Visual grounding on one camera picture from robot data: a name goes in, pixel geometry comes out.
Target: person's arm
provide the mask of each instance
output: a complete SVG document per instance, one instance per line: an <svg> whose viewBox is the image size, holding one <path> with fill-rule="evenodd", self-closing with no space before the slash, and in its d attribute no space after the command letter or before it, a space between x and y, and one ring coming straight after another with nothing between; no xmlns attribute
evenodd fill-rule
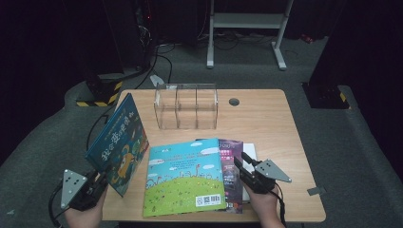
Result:
<svg viewBox="0 0 403 228"><path fill-rule="evenodd" d="M68 209L65 211L66 221L69 228L98 228L103 214L103 206L106 197L106 190L101 195L95 207L86 211L78 211L75 209Z"/></svg>
<svg viewBox="0 0 403 228"><path fill-rule="evenodd" d="M277 203L278 198L271 193L267 194L256 194L253 190L247 186L243 185L249 194L251 200L252 208L259 217L261 227L263 228L284 228L278 218ZM278 187L272 190L274 193L278 194Z"/></svg>

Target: white metal stand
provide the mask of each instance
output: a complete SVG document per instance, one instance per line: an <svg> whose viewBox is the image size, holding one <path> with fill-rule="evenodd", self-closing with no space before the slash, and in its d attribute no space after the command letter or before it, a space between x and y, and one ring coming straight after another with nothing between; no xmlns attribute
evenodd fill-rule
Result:
<svg viewBox="0 0 403 228"><path fill-rule="evenodd" d="M245 28L245 29L278 29L278 38L272 42L272 48L278 61L278 67L285 70L284 59L282 58L279 45L284 35L294 0L287 0L287 7L281 14L259 14L259 13L215 13L214 0L211 0L210 30L207 50L207 68L214 67L214 28Z"/></svg>

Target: book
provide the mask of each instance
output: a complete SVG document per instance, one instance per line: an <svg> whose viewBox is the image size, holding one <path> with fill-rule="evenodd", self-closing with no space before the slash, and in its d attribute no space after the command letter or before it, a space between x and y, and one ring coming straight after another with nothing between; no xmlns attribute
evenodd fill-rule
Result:
<svg viewBox="0 0 403 228"><path fill-rule="evenodd" d="M253 143L244 143L243 152L245 152L247 155L249 155L249 157L251 157L251 159L254 159L254 160L257 159L255 145ZM255 171L255 168L253 167L253 165L250 163L247 163L246 161L243 161L242 166L250 173ZM250 202L249 194L248 194L248 192L246 192L246 189L244 187L242 187L242 188L243 188L242 201L243 201L243 203L249 203Z"/></svg>
<svg viewBox="0 0 403 228"><path fill-rule="evenodd" d="M148 148L139 112L128 93L86 152L86 160L124 196Z"/></svg>
<svg viewBox="0 0 403 228"><path fill-rule="evenodd" d="M217 138L150 148L144 217L225 207Z"/></svg>
<svg viewBox="0 0 403 228"><path fill-rule="evenodd" d="M234 157L237 157L240 162L243 161L241 157L243 142L219 139L219 144L226 202L224 211L242 214L243 186L240 171L234 164Z"/></svg>

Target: table surface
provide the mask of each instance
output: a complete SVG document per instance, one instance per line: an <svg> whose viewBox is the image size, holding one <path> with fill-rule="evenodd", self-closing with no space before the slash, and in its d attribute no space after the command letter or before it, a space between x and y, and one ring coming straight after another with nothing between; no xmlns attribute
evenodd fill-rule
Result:
<svg viewBox="0 0 403 228"><path fill-rule="evenodd" d="M303 150L293 115L285 94L279 89L218 89L219 113L217 129L170 129L157 126L153 89L124 90L133 95L150 146L180 143L203 138L221 138L253 143L258 160L272 160L293 181L278 181L285 203L285 220L321 222L326 214L319 195L310 196L308 189L316 187L311 168ZM240 104L229 104L231 98ZM109 188L104 204L104 220L118 221L258 221L250 204L244 204L243 214L199 212L182 215L143 217L144 189L148 152L139 165L125 196L121 198Z"/></svg>

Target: clear acrylic box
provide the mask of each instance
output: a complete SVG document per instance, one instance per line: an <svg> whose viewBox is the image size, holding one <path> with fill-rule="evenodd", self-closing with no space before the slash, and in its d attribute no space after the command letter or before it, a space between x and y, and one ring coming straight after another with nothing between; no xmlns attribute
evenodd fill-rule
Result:
<svg viewBox="0 0 403 228"><path fill-rule="evenodd" d="M216 85L158 85L154 109L160 129L216 129Z"/></svg>

